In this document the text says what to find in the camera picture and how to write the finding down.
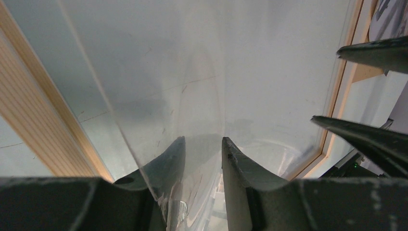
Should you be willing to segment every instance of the transparent plastic sheet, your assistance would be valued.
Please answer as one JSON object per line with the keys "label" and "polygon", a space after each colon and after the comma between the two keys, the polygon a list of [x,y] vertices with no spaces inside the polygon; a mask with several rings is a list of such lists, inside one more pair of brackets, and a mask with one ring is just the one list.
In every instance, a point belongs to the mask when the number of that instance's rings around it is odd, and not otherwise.
{"label": "transparent plastic sheet", "polygon": [[223,136],[283,177],[319,149],[349,0],[59,4],[169,230],[226,230]]}

